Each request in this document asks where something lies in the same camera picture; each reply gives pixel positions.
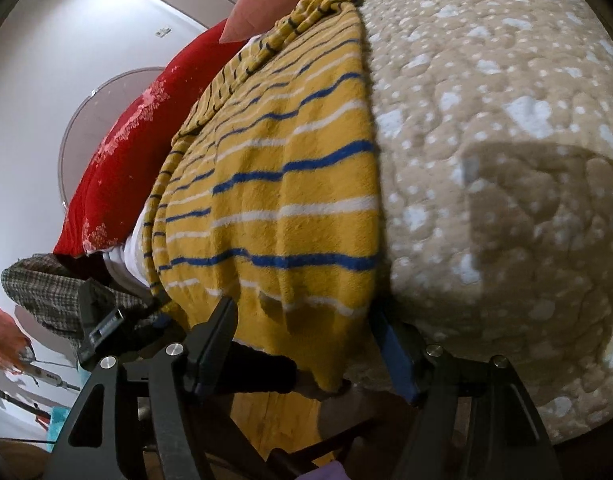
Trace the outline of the red floral long pillow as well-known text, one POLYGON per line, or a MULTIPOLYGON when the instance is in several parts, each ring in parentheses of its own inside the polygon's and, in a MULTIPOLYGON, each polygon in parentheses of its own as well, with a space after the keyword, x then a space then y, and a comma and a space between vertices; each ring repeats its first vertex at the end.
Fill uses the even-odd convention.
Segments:
POLYGON ((190 107, 244 46, 220 43, 225 25, 221 21, 187 44, 116 119, 70 200, 56 255, 102 252, 133 232, 190 107))

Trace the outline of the yellow blue-striped knit sweater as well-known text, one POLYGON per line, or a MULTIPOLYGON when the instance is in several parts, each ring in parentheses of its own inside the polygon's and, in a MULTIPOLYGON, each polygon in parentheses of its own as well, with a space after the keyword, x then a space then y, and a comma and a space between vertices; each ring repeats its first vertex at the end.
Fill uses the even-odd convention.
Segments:
POLYGON ((188 325, 337 389, 375 290, 379 178, 361 0, 301 0, 214 77, 146 200, 147 283, 188 325))

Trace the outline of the beige heart-dotted quilt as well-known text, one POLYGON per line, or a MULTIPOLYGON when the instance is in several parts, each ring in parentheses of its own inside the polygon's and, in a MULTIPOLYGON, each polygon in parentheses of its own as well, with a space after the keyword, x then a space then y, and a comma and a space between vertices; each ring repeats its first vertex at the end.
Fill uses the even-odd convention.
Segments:
POLYGON ((585 0, 365 0, 384 269, 508 356, 549 436, 613 417, 613 42, 585 0))

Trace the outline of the checkered grey cloth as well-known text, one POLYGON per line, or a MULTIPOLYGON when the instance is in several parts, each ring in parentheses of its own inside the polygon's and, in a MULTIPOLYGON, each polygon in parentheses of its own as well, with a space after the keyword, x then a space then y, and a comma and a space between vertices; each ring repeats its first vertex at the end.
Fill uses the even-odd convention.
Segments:
POLYGON ((103 252, 71 257, 35 254, 0 274, 5 294, 26 309, 46 330, 78 346, 83 339, 78 292, 88 280, 110 292, 113 304, 145 307, 150 290, 124 266, 108 261, 103 252))

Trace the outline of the grey padded headboard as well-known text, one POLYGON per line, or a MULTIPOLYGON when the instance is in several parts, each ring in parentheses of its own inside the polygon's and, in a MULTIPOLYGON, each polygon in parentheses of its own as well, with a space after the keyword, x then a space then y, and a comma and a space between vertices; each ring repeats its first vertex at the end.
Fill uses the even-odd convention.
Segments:
POLYGON ((58 186, 64 209, 116 119, 162 72, 163 67, 152 66, 116 75, 90 92, 75 111, 64 130, 58 157, 58 186))

